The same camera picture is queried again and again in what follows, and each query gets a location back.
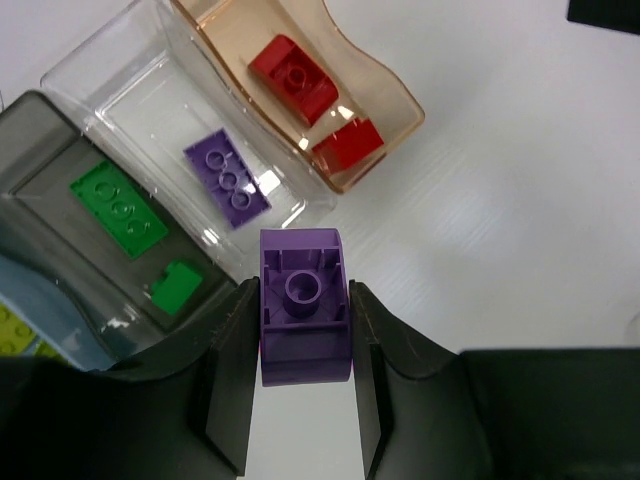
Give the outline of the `red lego brick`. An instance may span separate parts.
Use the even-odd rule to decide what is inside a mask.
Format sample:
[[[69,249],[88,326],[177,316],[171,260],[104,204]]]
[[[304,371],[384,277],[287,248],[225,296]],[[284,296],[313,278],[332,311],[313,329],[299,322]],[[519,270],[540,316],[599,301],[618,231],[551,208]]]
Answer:
[[[347,170],[384,145],[370,119],[356,118],[312,148],[321,168],[329,175]]]
[[[283,34],[276,35],[253,58],[249,70],[307,127],[339,98],[331,77]]]

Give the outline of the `green lego plate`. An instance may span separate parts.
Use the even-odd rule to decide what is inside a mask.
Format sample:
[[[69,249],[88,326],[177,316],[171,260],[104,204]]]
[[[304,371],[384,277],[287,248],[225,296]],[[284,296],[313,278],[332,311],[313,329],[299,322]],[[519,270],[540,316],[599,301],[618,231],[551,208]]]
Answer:
[[[158,244],[169,229],[110,161],[103,161],[69,185],[80,203],[131,259]]]

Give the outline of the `purple lego brick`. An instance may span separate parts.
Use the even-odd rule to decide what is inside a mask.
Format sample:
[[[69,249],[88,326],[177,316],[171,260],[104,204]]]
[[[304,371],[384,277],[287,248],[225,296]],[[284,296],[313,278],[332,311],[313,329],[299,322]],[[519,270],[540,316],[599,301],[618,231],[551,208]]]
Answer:
[[[189,146],[184,154],[233,229],[272,208],[224,128]]]
[[[349,379],[350,302],[336,229],[263,229],[260,302],[265,387]]]

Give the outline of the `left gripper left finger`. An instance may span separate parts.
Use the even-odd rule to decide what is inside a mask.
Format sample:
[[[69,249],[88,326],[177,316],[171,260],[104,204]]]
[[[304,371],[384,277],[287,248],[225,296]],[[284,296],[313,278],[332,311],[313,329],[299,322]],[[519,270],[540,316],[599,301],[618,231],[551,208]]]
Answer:
[[[235,479],[255,391],[259,281],[107,371],[1,361],[5,479]]]

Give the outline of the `dark green lego brick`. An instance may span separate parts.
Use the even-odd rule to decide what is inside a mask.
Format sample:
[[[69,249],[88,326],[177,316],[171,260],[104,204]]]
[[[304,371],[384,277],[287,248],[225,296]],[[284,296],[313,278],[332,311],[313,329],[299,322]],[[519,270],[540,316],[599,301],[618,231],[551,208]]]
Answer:
[[[175,315],[189,301],[204,277],[183,261],[170,263],[161,278],[152,284],[152,303],[169,315]]]

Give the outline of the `lime green lego brick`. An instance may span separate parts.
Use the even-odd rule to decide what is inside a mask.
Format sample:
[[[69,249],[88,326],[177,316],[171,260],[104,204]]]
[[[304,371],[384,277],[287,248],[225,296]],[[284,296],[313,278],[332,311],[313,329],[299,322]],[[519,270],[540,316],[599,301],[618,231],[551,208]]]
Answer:
[[[36,338],[32,328],[4,304],[0,307],[0,354],[16,356],[25,352]]]

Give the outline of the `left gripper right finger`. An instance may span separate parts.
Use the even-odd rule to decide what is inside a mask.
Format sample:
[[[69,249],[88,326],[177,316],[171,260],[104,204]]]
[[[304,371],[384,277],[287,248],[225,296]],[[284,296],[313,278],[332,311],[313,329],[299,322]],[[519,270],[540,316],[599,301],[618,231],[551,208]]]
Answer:
[[[635,479],[635,348],[453,353],[349,285],[369,479]]]

